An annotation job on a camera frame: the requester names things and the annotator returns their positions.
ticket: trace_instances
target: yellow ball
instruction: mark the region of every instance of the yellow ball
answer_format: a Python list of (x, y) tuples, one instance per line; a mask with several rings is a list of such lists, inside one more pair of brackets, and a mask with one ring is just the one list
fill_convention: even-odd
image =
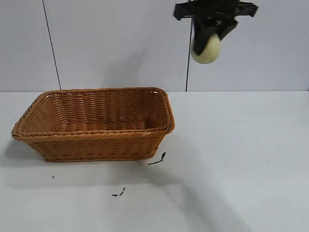
[(201, 64), (209, 64), (214, 62), (218, 58), (220, 50), (221, 50), (221, 41), (219, 36), (215, 33), (209, 38), (205, 46), (205, 49), (200, 55), (197, 55), (192, 48), (191, 48), (191, 54), (196, 62)]

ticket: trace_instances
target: small black twig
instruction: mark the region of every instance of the small black twig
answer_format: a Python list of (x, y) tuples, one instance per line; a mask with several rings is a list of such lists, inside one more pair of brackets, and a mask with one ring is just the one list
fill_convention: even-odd
[(164, 159), (164, 156), (166, 155), (166, 152), (163, 152), (162, 154), (162, 157), (161, 157), (161, 160), (160, 161), (157, 161), (157, 162), (154, 162), (154, 163), (149, 163), (148, 165), (152, 165), (152, 164), (156, 164), (156, 163), (159, 163), (159, 162), (162, 162), (163, 159)]
[(112, 194), (112, 196), (114, 196), (114, 197), (121, 196), (121, 195), (124, 193), (125, 189), (126, 189), (126, 188), (124, 188), (120, 194)]

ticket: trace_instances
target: woven basket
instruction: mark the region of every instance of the woven basket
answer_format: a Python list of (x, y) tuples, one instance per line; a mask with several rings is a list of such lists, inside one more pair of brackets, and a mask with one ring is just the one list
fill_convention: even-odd
[(141, 160), (153, 157), (173, 129), (161, 89), (74, 89), (41, 94), (12, 136), (47, 162)]

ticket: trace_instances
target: brown wicker basket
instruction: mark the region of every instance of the brown wicker basket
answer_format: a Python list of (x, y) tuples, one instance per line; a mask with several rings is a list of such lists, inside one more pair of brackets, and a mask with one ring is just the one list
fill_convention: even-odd
[(47, 162), (141, 160), (153, 157), (173, 129), (161, 89), (74, 89), (41, 94), (12, 136)]

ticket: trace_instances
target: basket rim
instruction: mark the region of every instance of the basket rim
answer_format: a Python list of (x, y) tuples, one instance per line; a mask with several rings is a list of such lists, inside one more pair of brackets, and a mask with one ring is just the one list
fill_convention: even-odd
[[(40, 103), (46, 100), (46, 97), (50, 94), (74, 94), (74, 93), (101, 93), (101, 92), (116, 92), (116, 91), (158, 91), (162, 93), (164, 97), (164, 104), (166, 108), (166, 113), (168, 115), (168, 122), (165, 126), (159, 128), (149, 128), (149, 129), (139, 129), (139, 130), (87, 130), (87, 131), (72, 131), (72, 132), (35, 132), (35, 133), (24, 133), (20, 131), (20, 127), (28, 119), (28, 116), (40, 107)], [(34, 102), (29, 106), (29, 108), (24, 112), (20, 119), (15, 123), (14, 128), (12, 129), (12, 136), (18, 140), (43, 140), (43, 141), (58, 141), (58, 140), (84, 140), (85, 136), (88, 139), (101, 139), (108, 138), (112, 135), (117, 137), (133, 137), (140, 138), (145, 135), (165, 135), (173, 131), (175, 127), (175, 122), (172, 114), (172, 110), (169, 103), (169, 98), (167, 93), (157, 87), (126, 87), (126, 88), (93, 88), (93, 89), (66, 89), (66, 90), (51, 90), (40, 94)]]

